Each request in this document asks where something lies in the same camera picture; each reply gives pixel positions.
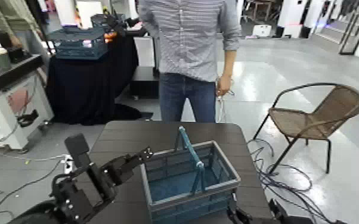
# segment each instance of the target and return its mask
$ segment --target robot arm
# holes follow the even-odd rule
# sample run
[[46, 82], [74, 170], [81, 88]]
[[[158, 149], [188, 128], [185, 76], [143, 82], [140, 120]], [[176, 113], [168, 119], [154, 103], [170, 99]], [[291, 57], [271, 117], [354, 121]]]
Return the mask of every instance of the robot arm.
[[[114, 158], [98, 168], [89, 158], [89, 147], [82, 134], [67, 138], [65, 144], [78, 169], [54, 177], [50, 194], [53, 200], [37, 204], [8, 224], [87, 223], [112, 203], [117, 195], [115, 188], [132, 177], [132, 170], [153, 156], [147, 147], [135, 155]], [[76, 178], [83, 173], [87, 173], [102, 199], [95, 206], [76, 186]]]

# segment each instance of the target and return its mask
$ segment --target jeans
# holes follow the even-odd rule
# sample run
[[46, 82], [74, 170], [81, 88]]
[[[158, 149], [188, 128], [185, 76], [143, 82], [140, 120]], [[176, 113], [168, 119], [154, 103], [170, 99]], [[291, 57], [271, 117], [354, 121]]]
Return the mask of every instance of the jeans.
[[185, 99], [191, 102], [196, 122], [216, 122], [216, 84], [175, 73], [160, 75], [160, 109], [164, 122], [180, 122]]

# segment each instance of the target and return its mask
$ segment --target man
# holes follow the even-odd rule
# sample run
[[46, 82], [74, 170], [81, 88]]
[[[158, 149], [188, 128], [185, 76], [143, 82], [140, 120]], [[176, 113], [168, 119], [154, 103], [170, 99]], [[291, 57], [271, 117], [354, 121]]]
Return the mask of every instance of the man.
[[[181, 120], [185, 99], [197, 122], [215, 122], [215, 97], [231, 86], [240, 25], [235, 0], [139, 0], [140, 20], [160, 41], [162, 120]], [[224, 37], [225, 62], [217, 88], [216, 32]]]
[[40, 54], [48, 68], [49, 56], [41, 41], [41, 31], [25, 0], [0, 0], [0, 30], [7, 32], [14, 46]]

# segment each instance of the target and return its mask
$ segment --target wicker chair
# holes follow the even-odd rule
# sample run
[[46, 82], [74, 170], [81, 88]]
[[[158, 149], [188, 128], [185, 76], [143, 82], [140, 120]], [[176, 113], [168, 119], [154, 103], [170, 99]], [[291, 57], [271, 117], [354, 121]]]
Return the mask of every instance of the wicker chair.
[[[312, 86], [334, 86], [328, 96], [325, 97], [323, 102], [321, 102], [312, 113], [276, 108], [280, 97], [285, 93]], [[280, 158], [274, 163], [270, 173], [281, 163], [282, 159], [298, 139], [305, 139], [306, 145], [309, 144], [309, 139], [327, 141], [326, 173], [329, 173], [331, 161], [331, 141], [329, 140], [329, 136], [339, 129], [348, 119], [358, 114], [359, 92], [350, 86], [335, 83], [311, 83], [297, 86], [286, 89], [277, 96], [273, 106], [268, 110], [266, 118], [253, 138], [256, 139], [267, 118], [270, 116], [289, 143]]]

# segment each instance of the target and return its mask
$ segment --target plastic crate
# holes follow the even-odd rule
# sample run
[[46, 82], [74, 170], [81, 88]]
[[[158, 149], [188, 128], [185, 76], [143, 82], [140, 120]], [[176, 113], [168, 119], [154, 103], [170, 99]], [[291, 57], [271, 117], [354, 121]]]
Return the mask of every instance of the plastic crate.
[[101, 27], [87, 30], [65, 27], [48, 37], [53, 42], [56, 57], [61, 59], [97, 60], [108, 51]]
[[96, 14], [91, 17], [93, 27], [101, 27], [108, 33], [112, 28], [107, 24], [104, 14]]
[[174, 150], [155, 153], [141, 172], [153, 224], [184, 223], [234, 207], [241, 181], [215, 141], [191, 145], [183, 127]]

